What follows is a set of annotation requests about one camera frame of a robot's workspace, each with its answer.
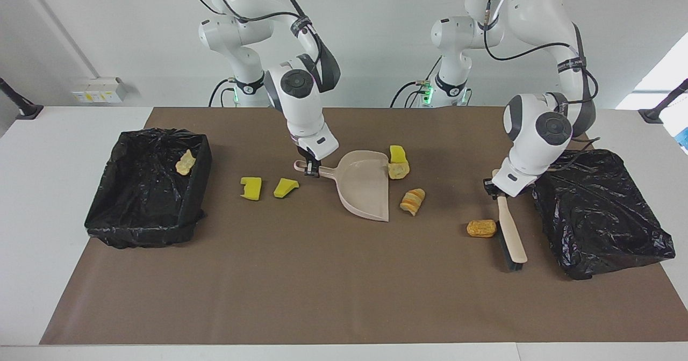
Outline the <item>brown bread roll toy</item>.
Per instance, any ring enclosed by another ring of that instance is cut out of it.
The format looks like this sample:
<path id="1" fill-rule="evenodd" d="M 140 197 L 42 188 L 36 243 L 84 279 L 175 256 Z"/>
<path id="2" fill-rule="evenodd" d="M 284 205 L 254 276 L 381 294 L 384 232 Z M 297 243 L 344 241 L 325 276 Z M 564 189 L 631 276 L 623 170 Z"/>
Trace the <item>brown bread roll toy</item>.
<path id="1" fill-rule="evenodd" d="M 497 233 L 497 222 L 491 219 L 472 220 L 466 226 L 471 237 L 489 239 Z"/>

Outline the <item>beige brush black bristles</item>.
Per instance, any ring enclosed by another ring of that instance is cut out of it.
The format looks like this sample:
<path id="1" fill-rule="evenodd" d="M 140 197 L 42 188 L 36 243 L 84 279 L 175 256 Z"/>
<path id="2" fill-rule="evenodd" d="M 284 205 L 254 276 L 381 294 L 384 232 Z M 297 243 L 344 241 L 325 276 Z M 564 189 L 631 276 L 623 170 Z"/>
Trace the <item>beige brush black bristles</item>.
<path id="1" fill-rule="evenodd" d="M 508 208 L 506 194 L 499 189 L 495 189 L 494 192 L 494 198 L 497 202 L 499 227 L 501 230 L 500 241 L 502 243 L 502 250 L 504 252 L 507 268 L 510 271 L 520 271 L 528 261 L 527 255 L 519 236 L 518 228 L 514 222 L 513 215 Z"/>

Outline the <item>beige plastic dustpan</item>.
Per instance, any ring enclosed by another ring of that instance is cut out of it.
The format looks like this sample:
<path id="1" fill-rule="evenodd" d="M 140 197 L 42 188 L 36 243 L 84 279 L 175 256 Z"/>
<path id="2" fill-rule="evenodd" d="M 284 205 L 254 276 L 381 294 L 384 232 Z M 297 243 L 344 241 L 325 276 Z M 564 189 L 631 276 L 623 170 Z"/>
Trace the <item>beige plastic dustpan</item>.
<path id="1" fill-rule="evenodd" d="M 335 181 L 342 205 L 351 214 L 389 222 L 388 156 L 370 150 L 344 155 L 335 168 L 320 166 L 320 177 Z"/>

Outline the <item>striped croissant toy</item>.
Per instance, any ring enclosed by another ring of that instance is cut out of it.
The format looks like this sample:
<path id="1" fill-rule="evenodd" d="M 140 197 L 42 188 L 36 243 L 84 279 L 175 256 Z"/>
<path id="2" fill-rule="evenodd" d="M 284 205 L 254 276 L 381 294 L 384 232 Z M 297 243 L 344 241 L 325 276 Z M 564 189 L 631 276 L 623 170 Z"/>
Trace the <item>striped croissant toy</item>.
<path id="1" fill-rule="evenodd" d="M 407 191 L 401 202 L 400 202 L 400 209 L 402 209 L 405 212 L 408 212 L 411 214 L 411 216 L 415 216 L 418 214 L 418 211 L 423 203 L 423 201 L 426 198 L 426 192 L 422 188 L 415 188 L 412 190 Z"/>

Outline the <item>bin wrapped in black bag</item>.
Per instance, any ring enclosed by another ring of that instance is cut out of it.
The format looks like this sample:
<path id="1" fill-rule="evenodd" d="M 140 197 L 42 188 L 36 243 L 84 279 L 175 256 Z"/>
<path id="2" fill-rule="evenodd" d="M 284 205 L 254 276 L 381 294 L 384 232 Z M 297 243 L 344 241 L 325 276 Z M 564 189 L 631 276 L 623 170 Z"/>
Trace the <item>bin wrapped in black bag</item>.
<path id="1" fill-rule="evenodd" d="M 573 280 L 676 257 L 671 234 L 610 150 L 566 150 L 536 180 L 532 197 L 550 251 Z"/>

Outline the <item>open bin black liner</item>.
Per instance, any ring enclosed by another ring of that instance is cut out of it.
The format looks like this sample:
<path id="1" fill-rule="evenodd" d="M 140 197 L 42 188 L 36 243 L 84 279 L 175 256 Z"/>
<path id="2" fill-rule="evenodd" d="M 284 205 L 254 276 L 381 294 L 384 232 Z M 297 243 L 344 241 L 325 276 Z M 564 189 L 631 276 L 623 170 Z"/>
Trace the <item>open bin black liner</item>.
<path id="1" fill-rule="evenodd" d="M 175 163 L 187 149 L 197 159 L 187 176 Z M 120 134 L 105 165 L 84 229 L 108 246 L 164 248 L 191 241 L 213 155 L 206 135 L 149 128 Z"/>

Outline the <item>angled yellow sponge piece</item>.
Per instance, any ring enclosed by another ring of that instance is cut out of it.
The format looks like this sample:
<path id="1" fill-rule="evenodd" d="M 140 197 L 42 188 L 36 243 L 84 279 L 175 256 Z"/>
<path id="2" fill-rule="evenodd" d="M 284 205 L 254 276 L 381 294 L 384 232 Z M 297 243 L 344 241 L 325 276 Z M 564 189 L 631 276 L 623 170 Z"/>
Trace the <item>angled yellow sponge piece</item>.
<path id="1" fill-rule="evenodd" d="M 300 187 L 299 182 L 293 179 L 281 178 L 277 183 L 277 187 L 273 191 L 275 198 L 283 199 L 287 197 L 290 192 Z"/>

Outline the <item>notched yellow sponge piece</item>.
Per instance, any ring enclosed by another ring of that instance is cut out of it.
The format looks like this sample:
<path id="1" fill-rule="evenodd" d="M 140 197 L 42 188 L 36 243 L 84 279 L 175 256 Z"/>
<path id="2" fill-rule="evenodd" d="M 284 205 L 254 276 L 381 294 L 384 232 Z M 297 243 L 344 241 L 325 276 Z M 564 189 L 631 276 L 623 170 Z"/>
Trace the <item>notched yellow sponge piece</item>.
<path id="1" fill-rule="evenodd" d="M 243 187 L 243 193 L 240 197 L 247 200 L 260 200 L 261 196 L 261 177 L 241 177 L 240 184 Z"/>

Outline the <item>pale dumpling toy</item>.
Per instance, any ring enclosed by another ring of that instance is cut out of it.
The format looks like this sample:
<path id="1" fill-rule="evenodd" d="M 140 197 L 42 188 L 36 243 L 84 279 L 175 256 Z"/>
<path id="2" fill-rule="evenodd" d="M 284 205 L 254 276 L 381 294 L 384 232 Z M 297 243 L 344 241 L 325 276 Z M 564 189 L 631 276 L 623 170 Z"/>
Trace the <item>pale dumpling toy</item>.
<path id="1" fill-rule="evenodd" d="M 181 176 L 187 176 L 196 165 L 196 161 L 197 159 L 192 154 L 192 150 L 187 149 L 182 157 L 175 163 L 175 171 Z"/>

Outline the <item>brown paper table mat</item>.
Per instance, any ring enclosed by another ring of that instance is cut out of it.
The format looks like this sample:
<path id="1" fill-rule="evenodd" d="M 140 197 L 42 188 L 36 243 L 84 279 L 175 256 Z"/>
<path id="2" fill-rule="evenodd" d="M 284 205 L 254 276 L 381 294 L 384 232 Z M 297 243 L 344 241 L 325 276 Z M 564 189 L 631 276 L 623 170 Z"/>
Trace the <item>brown paper table mat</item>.
<path id="1" fill-rule="evenodd" d="M 194 238 L 160 249 L 90 239 L 41 344 L 683 342 L 688 310 L 659 264 L 573 281 L 531 195 L 510 199 L 528 263 L 509 271 L 483 179 L 511 144 L 502 108 L 326 109 L 339 150 L 405 148 L 389 222 L 342 207 L 298 155 L 273 109 L 156 108 L 146 126 L 208 136 L 213 163 Z M 260 200 L 240 195 L 261 177 Z M 300 187 L 278 199 L 281 178 Z M 404 194 L 426 192 L 418 214 Z"/>

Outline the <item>black stand with foot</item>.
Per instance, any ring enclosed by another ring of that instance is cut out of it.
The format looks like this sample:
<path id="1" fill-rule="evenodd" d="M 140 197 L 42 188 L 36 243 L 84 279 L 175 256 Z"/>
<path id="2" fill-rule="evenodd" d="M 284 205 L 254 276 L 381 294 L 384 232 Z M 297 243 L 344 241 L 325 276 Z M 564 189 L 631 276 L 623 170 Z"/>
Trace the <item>black stand with foot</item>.
<path id="1" fill-rule="evenodd" d="M 678 87 L 670 91 L 666 97 L 654 108 L 639 109 L 638 114 L 648 124 L 663 124 L 660 119 L 661 112 L 668 108 L 678 97 L 688 92 L 688 78 L 683 80 Z"/>
<path id="2" fill-rule="evenodd" d="M 7 96 L 7 98 L 17 106 L 19 109 L 19 114 L 17 114 L 17 120 L 32 120 L 36 119 L 37 116 L 44 109 L 44 105 L 34 104 L 29 99 L 25 98 L 22 94 L 15 92 L 15 90 L 10 87 L 10 85 L 0 77 L 0 91 Z"/>

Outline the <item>white wall socket box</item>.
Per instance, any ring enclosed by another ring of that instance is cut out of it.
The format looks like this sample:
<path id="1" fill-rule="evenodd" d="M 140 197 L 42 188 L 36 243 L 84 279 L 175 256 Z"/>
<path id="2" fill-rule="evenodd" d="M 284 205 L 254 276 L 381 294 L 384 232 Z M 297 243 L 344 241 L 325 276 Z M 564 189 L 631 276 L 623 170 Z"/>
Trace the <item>white wall socket box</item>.
<path id="1" fill-rule="evenodd" d="M 99 77 L 72 86 L 70 93 L 79 103 L 123 103 L 127 89 L 118 77 Z"/>

